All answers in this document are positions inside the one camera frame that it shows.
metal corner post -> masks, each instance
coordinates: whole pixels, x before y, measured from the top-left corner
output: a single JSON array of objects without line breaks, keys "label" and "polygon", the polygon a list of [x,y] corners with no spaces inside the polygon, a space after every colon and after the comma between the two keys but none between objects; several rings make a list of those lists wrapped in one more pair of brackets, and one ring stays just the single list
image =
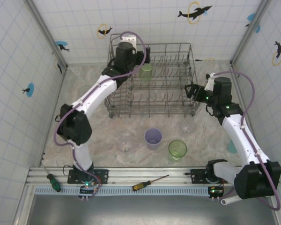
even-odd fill
[{"label": "metal corner post", "polygon": [[240,41],[237,50],[232,59],[232,65],[235,65],[236,62],[239,60],[241,54],[243,53],[244,49],[248,45],[252,35],[254,34],[255,30],[258,28],[259,23],[261,21],[262,16],[266,12],[267,8],[269,7],[272,0],[261,0],[261,3],[255,13],[254,19],[250,23],[247,32],[244,34],[242,40]]},{"label": "metal corner post", "polygon": [[54,41],[51,33],[49,32],[46,24],[44,23],[33,0],[24,0],[24,3],[27,6],[27,8],[30,10],[35,22],[39,26],[39,29],[41,30],[41,32],[44,35],[45,39],[47,40],[49,46],[51,47],[58,64],[65,69],[67,67],[66,61],[65,61],[64,57],[62,56],[60,50],[56,46],[55,41]]}]

wire dish rack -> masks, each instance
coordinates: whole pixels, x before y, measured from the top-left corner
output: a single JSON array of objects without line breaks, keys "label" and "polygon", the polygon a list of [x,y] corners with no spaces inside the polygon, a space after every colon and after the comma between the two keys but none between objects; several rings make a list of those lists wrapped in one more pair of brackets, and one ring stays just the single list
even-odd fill
[{"label": "wire dish rack", "polygon": [[[108,62],[115,58],[120,34],[112,34]],[[199,103],[186,97],[184,87],[197,83],[197,75],[190,43],[146,44],[151,48],[150,64],[153,66],[150,81],[139,74],[131,75],[104,104],[109,117],[120,115],[190,114],[195,115]]]}]

purple cup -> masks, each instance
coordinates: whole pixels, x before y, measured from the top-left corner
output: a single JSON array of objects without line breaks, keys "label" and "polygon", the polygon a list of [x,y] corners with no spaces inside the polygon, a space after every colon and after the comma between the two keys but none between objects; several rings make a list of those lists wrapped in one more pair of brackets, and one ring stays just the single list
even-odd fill
[{"label": "purple cup", "polygon": [[145,141],[147,144],[147,148],[150,150],[158,149],[162,139],[163,135],[157,128],[150,128],[145,132]]}]

green screwdriver handle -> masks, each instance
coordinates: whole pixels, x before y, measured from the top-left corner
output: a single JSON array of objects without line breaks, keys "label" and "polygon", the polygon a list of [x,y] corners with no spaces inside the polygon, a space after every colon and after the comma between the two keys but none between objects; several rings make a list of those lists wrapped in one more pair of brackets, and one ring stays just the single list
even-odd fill
[{"label": "green screwdriver handle", "polygon": [[50,174],[47,175],[47,178],[49,179],[49,181],[52,185],[52,188],[54,190],[56,190],[57,192],[60,192],[61,187],[60,187],[59,183],[57,182],[57,180],[53,177],[53,175],[50,173]]}]

marble floor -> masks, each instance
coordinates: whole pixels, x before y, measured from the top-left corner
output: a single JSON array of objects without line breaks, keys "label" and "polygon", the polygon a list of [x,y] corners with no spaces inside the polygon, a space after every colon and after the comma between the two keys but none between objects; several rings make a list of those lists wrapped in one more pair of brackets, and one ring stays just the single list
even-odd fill
[{"label": "marble floor", "polygon": [[[227,63],[198,62],[196,63],[198,80],[203,81],[206,73],[229,70]],[[69,67],[60,92],[55,115],[59,114],[60,107],[71,104],[81,97],[100,76],[105,64]],[[232,90],[234,102],[239,102],[235,89]],[[90,155],[95,166],[108,167],[177,167],[177,166],[205,166],[211,159],[226,159],[233,165],[240,165],[238,154],[228,152],[227,145],[230,138],[220,126],[218,120],[205,111],[205,104],[201,104],[195,117],[186,118],[194,120],[196,130],[190,135],[183,133],[179,122],[183,115],[132,115],[109,118],[103,103],[95,110],[90,118],[93,130]],[[53,121],[45,146],[43,164],[45,166],[72,165],[72,151],[70,147],[58,147],[53,141],[54,129],[57,122]],[[159,128],[163,140],[158,150],[148,150],[144,141],[144,133],[149,128]],[[134,143],[129,152],[117,149],[117,140],[128,136]],[[168,146],[173,140],[182,140],[187,145],[187,154],[179,161],[173,162],[168,157]]]}]

